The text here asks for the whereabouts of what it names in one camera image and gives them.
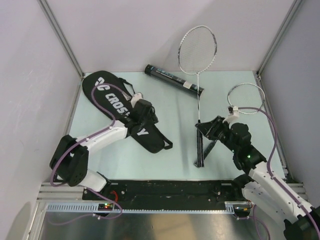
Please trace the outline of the black shuttlecock tube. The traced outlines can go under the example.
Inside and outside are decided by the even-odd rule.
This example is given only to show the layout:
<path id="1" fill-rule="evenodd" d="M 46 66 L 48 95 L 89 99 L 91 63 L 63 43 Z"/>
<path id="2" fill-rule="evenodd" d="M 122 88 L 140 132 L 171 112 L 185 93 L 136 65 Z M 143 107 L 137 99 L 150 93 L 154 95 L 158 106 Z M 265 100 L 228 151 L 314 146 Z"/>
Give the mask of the black shuttlecock tube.
<path id="1" fill-rule="evenodd" d="M 171 86 L 174 86 L 174 87 L 176 87 L 176 88 L 178 88 L 178 89 L 180 89 L 180 90 L 182 90 L 182 91 L 184 91 L 194 97 L 197 97 L 197 96 L 200 97 L 202 95 L 202 93 L 205 91 L 204 88 L 202 88 L 200 86 L 198 87 L 194 83 L 190 83 L 181 77 L 178 77 L 172 73 L 169 73 L 161 68 L 158 68 L 158 67 L 150 65 L 150 64 L 148 64 L 145 67 L 144 73 L 146 75 L 157 78 L 157 79 L 163 81 L 164 83 L 167 83 Z"/>

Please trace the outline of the black racket bag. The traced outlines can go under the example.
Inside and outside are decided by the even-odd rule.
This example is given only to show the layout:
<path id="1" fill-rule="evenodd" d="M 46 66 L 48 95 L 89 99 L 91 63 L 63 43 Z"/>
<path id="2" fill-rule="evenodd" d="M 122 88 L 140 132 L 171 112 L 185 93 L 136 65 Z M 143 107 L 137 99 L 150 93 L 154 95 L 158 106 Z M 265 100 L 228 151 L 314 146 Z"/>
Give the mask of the black racket bag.
<path id="1" fill-rule="evenodd" d="M 82 81 L 84 95 L 105 116 L 109 119 L 115 117 L 116 120 L 128 116 L 134 108 L 130 100 L 119 90 L 109 87 L 108 85 L 103 86 L 103 84 L 114 85 L 130 97 L 136 92 L 134 89 L 132 92 L 129 92 L 127 86 L 133 87 L 133 85 L 126 79 L 117 77 L 105 70 L 94 72 Z M 132 138 L 153 154 L 173 147 L 173 143 L 160 132 L 154 123 L 147 125 L 138 133 L 133 134 Z"/>

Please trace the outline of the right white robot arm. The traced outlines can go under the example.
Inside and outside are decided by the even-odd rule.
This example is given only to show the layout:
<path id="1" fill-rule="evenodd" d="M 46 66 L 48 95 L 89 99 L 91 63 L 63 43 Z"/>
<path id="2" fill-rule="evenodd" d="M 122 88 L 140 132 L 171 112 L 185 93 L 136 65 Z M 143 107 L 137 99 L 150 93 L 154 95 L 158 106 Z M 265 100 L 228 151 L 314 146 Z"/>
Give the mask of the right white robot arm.
<path id="1" fill-rule="evenodd" d="M 217 116 L 195 127 L 208 140 L 216 140 L 233 153 L 233 162 L 243 175 L 234 179 L 232 197 L 250 200 L 283 229 L 287 240 L 318 240 L 320 209 L 303 199 L 271 168 L 267 159 L 252 145 L 249 127 L 230 125 Z"/>

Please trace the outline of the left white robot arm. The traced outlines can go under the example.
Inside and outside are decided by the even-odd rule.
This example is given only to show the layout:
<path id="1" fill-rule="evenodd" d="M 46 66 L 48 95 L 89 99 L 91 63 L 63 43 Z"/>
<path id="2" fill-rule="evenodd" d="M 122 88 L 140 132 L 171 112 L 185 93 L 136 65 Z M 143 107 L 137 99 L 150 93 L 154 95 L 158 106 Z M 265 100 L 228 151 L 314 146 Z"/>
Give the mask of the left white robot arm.
<path id="1" fill-rule="evenodd" d="M 52 177 L 57 174 L 64 184 L 70 187 L 83 186 L 93 190 L 99 199 L 107 199 L 111 194 L 111 187 L 106 177 L 89 169 L 90 156 L 157 122 L 158 118 L 151 102 L 139 99 L 128 116 L 125 115 L 119 120 L 113 119 L 109 126 L 95 133 L 79 138 L 65 135 L 61 138 L 49 164 Z"/>

